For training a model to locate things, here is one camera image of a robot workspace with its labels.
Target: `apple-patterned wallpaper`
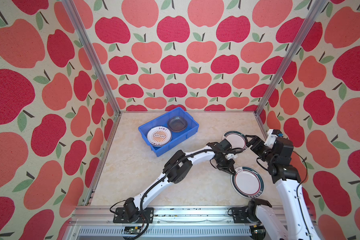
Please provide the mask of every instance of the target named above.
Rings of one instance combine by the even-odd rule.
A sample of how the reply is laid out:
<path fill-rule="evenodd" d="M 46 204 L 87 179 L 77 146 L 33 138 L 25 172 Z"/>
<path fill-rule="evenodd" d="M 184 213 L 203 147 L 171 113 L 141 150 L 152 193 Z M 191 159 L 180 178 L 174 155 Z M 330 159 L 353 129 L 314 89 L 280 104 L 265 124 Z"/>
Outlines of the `apple-patterned wallpaper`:
<path fill-rule="evenodd" d="M 360 239 L 360 0 L 329 1 L 318 26 L 322 35 L 305 41 L 319 44 L 303 43 L 294 56 L 298 72 L 278 83 L 265 126 L 281 129 L 306 159 L 304 198 L 325 239 Z M 304 163 L 292 157 L 304 179 Z"/>
<path fill-rule="evenodd" d="M 114 113 L 82 52 L 62 2 L 0 0 L 0 240 L 59 240 L 83 204 Z"/>
<path fill-rule="evenodd" d="M 254 110 L 311 6 L 309 0 L 304 6 L 301 0 L 85 1 L 94 18 L 87 34 L 122 111 Z M 321 24 L 313 30 L 321 31 Z M 318 42 L 304 42 L 304 51 Z M 285 81 L 296 74 L 293 62 Z"/>

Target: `beige table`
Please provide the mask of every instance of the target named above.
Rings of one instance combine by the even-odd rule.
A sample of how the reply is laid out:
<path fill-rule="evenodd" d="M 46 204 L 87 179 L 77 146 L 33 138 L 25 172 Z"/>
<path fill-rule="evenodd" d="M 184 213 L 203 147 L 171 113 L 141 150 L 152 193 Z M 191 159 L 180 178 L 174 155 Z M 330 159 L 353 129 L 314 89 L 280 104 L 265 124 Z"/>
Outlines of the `beige table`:
<path fill-rule="evenodd" d="M 191 152 L 208 142 L 220 142 L 223 134 L 236 130 L 263 138 L 253 113 L 192 113 L 200 125 L 198 132 L 162 156 L 156 157 L 137 130 L 142 124 L 162 113 L 123 113 L 91 205 L 110 206 L 134 197 L 150 185 L 162 172 L 164 164 L 182 149 Z M 260 198 L 272 205 L 282 205 L 271 176 L 256 163 L 256 155 L 248 149 L 238 154 L 235 168 L 248 166 L 264 180 Z M 231 175 L 214 169 L 209 162 L 192 167 L 188 175 L 158 195 L 152 206 L 229 206 L 246 205 L 249 199 L 232 187 Z"/>

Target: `blue plastic bin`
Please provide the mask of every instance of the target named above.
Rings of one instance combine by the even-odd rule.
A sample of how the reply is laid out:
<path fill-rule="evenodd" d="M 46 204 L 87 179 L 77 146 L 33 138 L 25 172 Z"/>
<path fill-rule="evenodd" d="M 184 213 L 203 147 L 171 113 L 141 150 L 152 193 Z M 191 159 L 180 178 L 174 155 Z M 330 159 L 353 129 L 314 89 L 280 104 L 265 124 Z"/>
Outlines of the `blue plastic bin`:
<path fill-rule="evenodd" d="M 149 130 L 156 126 L 168 127 L 167 124 L 168 120 L 175 116 L 183 117 L 188 123 L 187 128 L 181 132 L 172 132 L 172 140 L 169 143 L 165 144 L 164 146 L 162 147 L 152 146 L 152 144 L 147 139 L 147 133 L 149 132 Z M 189 113 L 184 111 L 181 107 L 177 107 L 169 111 L 168 113 L 165 113 L 160 117 L 155 118 L 152 121 L 141 125 L 139 127 L 139 132 L 141 133 L 141 136 L 143 137 L 147 145 L 151 147 L 152 151 L 154 151 L 156 156 L 161 156 L 166 151 L 169 151 L 170 149 L 172 149 L 182 141 L 188 139 L 190 136 L 195 134 L 198 131 L 198 129 L 199 129 L 199 124 L 195 120 L 193 120 L 193 117 Z"/>

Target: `black mounting plate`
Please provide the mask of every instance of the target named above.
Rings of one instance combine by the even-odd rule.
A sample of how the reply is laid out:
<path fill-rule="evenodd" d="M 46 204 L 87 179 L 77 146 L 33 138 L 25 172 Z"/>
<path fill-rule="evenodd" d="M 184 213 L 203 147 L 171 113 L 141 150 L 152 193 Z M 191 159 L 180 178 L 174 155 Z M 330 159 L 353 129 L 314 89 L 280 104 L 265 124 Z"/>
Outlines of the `black mounting plate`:
<path fill-rule="evenodd" d="M 144 209 L 145 215 L 148 217 L 149 223 L 152 223 L 154 219 L 154 208 L 153 207 L 147 207 Z M 129 222 L 126 215 L 125 210 L 123 207 L 116 208 L 116 214 L 113 217 L 113 223 L 143 223 L 143 218 L 139 216 L 139 218 L 135 222 Z"/>
<path fill-rule="evenodd" d="M 250 215 L 247 213 L 248 207 L 233 207 L 232 218 L 234 223 L 260 223 L 259 220 L 250 219 Z"/>

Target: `robotic arm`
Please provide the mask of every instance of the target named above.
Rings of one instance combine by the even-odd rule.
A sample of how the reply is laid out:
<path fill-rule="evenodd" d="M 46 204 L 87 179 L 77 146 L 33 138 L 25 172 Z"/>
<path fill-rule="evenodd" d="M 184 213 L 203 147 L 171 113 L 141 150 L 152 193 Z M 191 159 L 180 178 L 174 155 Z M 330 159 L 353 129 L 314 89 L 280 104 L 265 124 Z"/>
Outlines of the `robotic arm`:
<path fill-rule="evenodd" d="M 272 240 L 319 240 L 310 220 L 301 188 L 298 188 L 301 179 L 296 168 L 290 165 L 293 144 L 282 137 L 279 130 L 270 129 L 268 138 L 264 142 L 258 136 L 251 138 L 243 149 L 231 149 L 231 144 L 224 139 L 220 143 L 210 142 L 204 148 L 193 152 L 177 151 L 165 164 L 162 173 L 142 193 L 134 198 L 128 198 L 123 210 L 129 223 L 136 222 L 140 215 L 144 216 L 148 204 L 168 186 L 182 181 L 191 167 L 200 162 L 215 159 L 215 168 L 235 175 L 233 167 L 236 154 L 247 147 L 258 156 L 258 159 L 268 164 L 268 172 L 281 197 L 288 232 L 273 212 L 269 202 L 261 199 L 252 199 L 248 204 L 246 213 L 254 222 L 261 221 Z"/>

